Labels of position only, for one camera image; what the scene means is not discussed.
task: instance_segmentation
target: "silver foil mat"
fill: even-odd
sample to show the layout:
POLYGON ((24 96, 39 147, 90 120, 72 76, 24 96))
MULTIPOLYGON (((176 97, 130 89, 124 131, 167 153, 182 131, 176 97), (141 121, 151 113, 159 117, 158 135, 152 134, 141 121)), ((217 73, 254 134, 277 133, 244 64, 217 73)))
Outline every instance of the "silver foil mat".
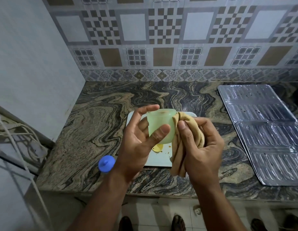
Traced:
POLYGON ((260 182, 298 186, 298 122, 271 86, 218 90, 260 182))

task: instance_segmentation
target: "tan cleaning cloth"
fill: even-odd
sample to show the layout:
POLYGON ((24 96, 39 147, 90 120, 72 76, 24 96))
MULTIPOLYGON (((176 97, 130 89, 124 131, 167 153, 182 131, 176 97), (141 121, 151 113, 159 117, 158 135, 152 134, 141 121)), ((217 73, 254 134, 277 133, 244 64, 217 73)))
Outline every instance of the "tan cleaning cloth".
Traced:
POLYGON ((178 121, 185 121, 193 133, 195 144, 198 148, 201 148, 205 144, 205 137, 203 132, 198 127, 195 119, 184 112, 177 112, 175 116, 172 117, 174 120, 174 126, 176 131, 174 134, 174 139, 172 140, 172 167, 170 169, 170 174, 172 176, 179 175, 180 177, 185 177, 186 169, 184 158, 186 155, 185 146, 183 145, 180 132, 178 130, 178 121))

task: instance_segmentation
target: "fingernail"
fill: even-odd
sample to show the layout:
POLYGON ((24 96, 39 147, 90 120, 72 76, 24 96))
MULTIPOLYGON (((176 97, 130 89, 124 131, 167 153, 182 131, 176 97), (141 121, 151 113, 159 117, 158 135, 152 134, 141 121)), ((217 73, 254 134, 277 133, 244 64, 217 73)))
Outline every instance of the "fingernail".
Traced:
POLYGON ((160 129, 164 134, 168 134, 168 132, 169 132, 169 127, 168 126, 161 126, 160 129))
POLYGON ((185 129, 185 123, 183 121, 178 122, 178 129, 179 130, 184 130, 185 129))

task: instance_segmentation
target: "person's left hand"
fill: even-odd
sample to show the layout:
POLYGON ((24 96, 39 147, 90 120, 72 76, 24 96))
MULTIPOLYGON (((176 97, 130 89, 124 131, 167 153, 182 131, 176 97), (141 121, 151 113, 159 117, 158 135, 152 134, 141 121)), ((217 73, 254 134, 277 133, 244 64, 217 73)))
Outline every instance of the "person's left hand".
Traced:
POLYGON ((114 168, 124 175, 127 182, 143 169, 151 149, 170 132, 170 126, 164 124, 149 137, 147 117, 140 120, 146 112, 159 108, 158 104, 138 108, 124 130, 114 168))

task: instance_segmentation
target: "tiled wall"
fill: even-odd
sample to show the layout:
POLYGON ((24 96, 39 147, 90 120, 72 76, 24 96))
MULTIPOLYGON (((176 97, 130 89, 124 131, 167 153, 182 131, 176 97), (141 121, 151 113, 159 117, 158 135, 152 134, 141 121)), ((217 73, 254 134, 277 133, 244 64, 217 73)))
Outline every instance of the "tiled wall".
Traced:
POLYGON ((86 80, 298 80, 298 0, 43 0, 86 80))

